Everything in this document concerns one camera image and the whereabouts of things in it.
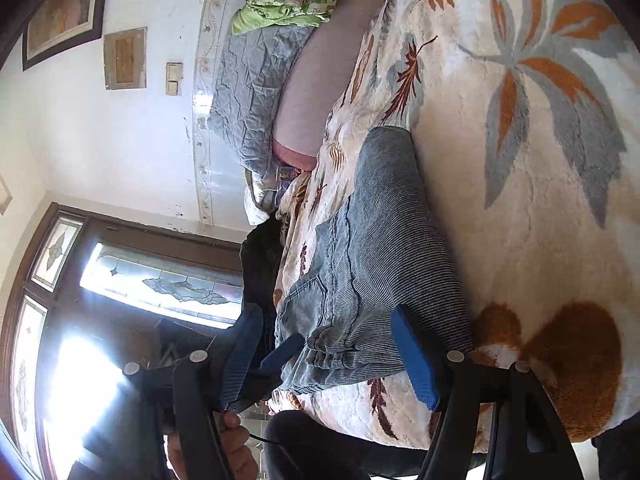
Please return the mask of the person's left hand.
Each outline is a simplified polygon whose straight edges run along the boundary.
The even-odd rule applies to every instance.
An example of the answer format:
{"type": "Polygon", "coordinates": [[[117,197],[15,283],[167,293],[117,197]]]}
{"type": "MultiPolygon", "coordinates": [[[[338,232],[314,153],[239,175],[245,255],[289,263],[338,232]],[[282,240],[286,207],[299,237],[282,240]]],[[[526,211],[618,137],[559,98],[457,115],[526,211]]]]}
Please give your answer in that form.
{"type": "MultiPolygon", "coordinates": [[[[241,425],[241,419],[237,414],[224,413],[224,431],[220,435],[224,452],[233,470],[234,478],[239,480],[255,480],[259,468],[254,460],[246,442],[250,434],[241,425]]],[[[186,464],[182,456],[179,435],[173,432],[168,436],[167,442],[168,460],[178,479],[186,480],[186,464]]]]}

